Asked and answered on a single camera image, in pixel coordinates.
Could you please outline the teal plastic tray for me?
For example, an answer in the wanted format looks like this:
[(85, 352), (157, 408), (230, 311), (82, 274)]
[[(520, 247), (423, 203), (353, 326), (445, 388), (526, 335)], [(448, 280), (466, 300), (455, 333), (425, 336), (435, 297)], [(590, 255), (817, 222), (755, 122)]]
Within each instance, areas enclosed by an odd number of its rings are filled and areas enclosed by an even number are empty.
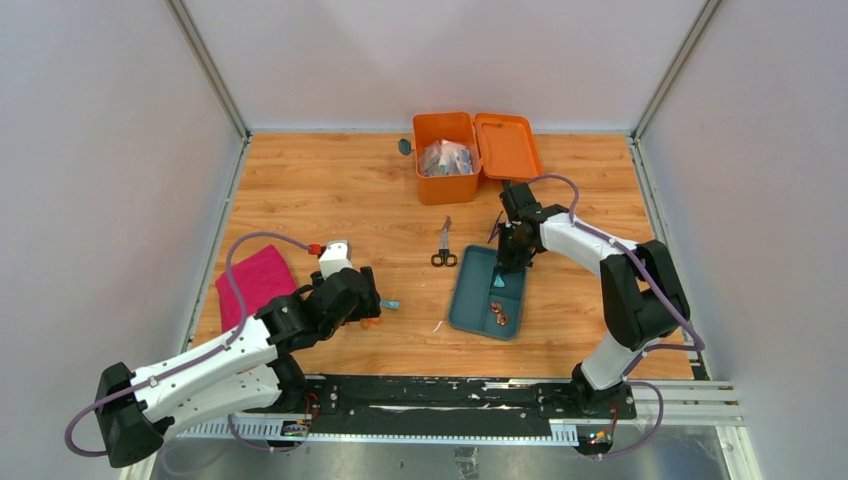
[[(496, 253), (495, 249), (480, 245), (464, 249), (447, 322), (459, 331), (510, 341), (520, 330), (528, 274), (527, 270), (502, 274), (506, 288), (493, 288)], [(502, 304), (500, 313), (490, 310), (492, 302)], [(496, 323), (498, 314), (508, 317), (505, 326)]]

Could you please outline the clear bag blue items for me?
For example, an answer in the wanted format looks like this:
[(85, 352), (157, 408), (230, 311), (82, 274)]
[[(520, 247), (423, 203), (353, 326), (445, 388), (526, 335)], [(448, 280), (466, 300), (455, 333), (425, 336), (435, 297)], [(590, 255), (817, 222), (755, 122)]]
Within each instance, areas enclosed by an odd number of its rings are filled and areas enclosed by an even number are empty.
[(465, 145), (442, 140), (437, 147), (439, 175), (468, 175), (474, 171), (471, 152)]

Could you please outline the orange medicine box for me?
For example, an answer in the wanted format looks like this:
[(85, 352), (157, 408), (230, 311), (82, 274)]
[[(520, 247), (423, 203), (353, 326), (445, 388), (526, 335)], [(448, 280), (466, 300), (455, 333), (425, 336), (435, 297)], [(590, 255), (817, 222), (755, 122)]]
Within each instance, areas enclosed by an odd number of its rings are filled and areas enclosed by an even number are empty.
[[(483, 177), (524, 181), (543, 173), (531, 125), (524, 117), (499, 113), (424, 113), (413, 117), (412, 127), (413, 140), (401, 140), (398, 149), (406, 155), (415, 155), (418, 198), (424, 205), (470, 202)], [(421, 176), (417, 160), (427, 146), (439, 140), (465, 145), (471, 152), (474, 171), (468, 175)]]

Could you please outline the small clear bag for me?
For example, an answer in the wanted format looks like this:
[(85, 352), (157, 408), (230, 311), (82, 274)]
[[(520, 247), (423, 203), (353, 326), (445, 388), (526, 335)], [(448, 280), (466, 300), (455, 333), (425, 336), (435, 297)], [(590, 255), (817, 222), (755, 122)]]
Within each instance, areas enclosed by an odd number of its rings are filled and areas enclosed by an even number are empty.
[(445, 174), (445, 167), (442, 162), (442, 147), (441, 140), (435, 141), (427, 146), (417, 160), (418, 173), (423, 177), (442, 176)]

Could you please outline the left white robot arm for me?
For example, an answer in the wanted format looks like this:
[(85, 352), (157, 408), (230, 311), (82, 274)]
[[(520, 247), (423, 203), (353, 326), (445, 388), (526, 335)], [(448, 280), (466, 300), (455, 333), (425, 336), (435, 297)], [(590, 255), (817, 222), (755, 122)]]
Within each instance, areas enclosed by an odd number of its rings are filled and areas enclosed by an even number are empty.
[(347, 322), (377, 318), (371, 268), (344, 268), (316, 286), (278, 296), (214, 341), (155, 365), (116, 363), (100, 378), (94, 414), (113, 468), (154, 454), (182, 431), (240, 411), (298, 411), (308, 396), (294, 352)]

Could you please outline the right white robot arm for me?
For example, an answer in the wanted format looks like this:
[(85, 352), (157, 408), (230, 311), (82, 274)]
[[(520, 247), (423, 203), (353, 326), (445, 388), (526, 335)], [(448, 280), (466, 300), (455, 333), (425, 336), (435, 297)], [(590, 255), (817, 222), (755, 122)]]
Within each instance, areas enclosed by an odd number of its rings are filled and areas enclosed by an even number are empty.
[(577, 413), (592, 418), (607, 409), (639, 361), (677, 329), (687, 331), (694, 349), (701, 347), (664, 243), (609, 234), (579, 219), (574, 206), (543, 206), (529, 183), (505, 187), (500, 200), (506, 219), (496, 229), (497, 272), (524, 271), (536, 255), (552, 252), (600, 281), (606, 332), (572, 372), (571, 403)]

